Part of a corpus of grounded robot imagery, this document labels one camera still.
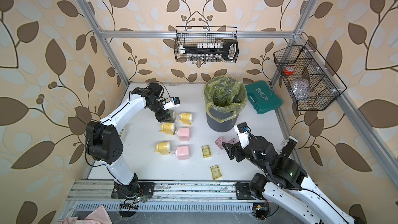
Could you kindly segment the pink transparent shavings tray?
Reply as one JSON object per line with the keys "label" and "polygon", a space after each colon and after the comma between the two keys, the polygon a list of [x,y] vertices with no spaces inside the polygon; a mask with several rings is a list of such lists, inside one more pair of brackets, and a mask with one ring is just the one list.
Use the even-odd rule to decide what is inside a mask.
{"label": "pink transparent shavings tray", "polygon": [[224,139],[224,137],[221,136],[216,139],[215,144],[218,148],[220,148],[221,150],[224,150],[223,143],[226,143],[226,142],[227,141]]}

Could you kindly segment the pink sharpener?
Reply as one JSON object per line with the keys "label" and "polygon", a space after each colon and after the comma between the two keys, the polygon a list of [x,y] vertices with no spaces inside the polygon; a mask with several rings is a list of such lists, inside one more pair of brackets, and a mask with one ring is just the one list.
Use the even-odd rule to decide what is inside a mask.
{"label": "pink sharpener", "polygon": [[180,141],[189,141],[190,139],[190,129],[189,128],[179,128],[177,131],[177,136]]}
{"label": "pink sharpener", "polygon": [[174,155],[177,157],[178,160],[188,160],[190,157],[190,150],[189,146],[179,146],[174,152]]}

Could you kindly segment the yellow transparent shavings tray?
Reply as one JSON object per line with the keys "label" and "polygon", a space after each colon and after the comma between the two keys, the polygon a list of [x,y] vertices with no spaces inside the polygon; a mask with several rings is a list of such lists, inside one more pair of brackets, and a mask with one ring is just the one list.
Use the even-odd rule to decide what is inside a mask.
{"label": "yellow transparent shavings tray", "polygon": [[212,156],[209,145],[202,146],[202,155],[204,159],[210,158]]}

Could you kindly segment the yellow sharpener front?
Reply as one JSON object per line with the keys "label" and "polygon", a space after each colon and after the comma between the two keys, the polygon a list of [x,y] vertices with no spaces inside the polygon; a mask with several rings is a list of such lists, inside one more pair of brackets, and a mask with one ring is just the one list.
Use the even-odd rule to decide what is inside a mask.
{"label": "yellow sharpener front", "polygon": [[154,152],[160,153],[161,155],[171,154],[171,144],[170,142],[161,142],[155,145]]}

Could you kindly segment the pink sharpener front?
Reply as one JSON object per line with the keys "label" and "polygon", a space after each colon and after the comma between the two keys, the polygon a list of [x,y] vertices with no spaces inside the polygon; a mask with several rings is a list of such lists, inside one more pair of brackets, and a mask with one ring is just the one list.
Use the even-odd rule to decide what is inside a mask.
{"label": "pink sharpener front", "polygon": [[178,160],[188,160],[190,157],[190,150],[189,146],[179,146],[174,152],[174,155],[177,157]]}

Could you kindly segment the green pencil sharpener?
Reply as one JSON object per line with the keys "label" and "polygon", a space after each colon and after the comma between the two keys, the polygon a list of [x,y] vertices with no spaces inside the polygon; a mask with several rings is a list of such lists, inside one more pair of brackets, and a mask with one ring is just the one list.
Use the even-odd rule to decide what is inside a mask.
{"label": "green pencil sharpener", "polygon": [[171,115],[171,122],[175,122],[177,114],[175,111],[170,111],[170,115]]}

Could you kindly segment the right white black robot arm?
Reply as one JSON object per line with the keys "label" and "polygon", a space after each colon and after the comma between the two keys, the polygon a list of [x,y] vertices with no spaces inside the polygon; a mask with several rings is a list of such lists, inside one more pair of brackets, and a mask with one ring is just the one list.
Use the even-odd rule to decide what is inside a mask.
{"label": "right white black robot arm", "polygon": [[240,142],[223,142],[230,160],[248,160],[262,172],[253,176],[248,185],[250,196],[270,200],[305,224],[362,224],[360,217],[351,216],[333,203],[313,182],[307,172],[289,158],[296,141],[277,152],[262,136],[240,134]]}

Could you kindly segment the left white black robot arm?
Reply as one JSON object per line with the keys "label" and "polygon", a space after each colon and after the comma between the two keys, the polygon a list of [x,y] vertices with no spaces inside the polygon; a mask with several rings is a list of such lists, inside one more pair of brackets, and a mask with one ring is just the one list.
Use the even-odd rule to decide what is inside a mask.
{"label": "left white black robot arm", "polygon": [[151,110],[159,123],[172,121],[170,109],[179,107],[180,99],[171,95],[164,97],[165,92],[167,89],[160,82],[149,83],[145,88],[137,87],[128,92],[127,99],[108,116],[86,124],[85,156],[98,161],[98,167],[104,166],[108,170],[121,198],[141,196],[143,190],[136,173],[123,157],[124,144],[120,133],[144,109]]}

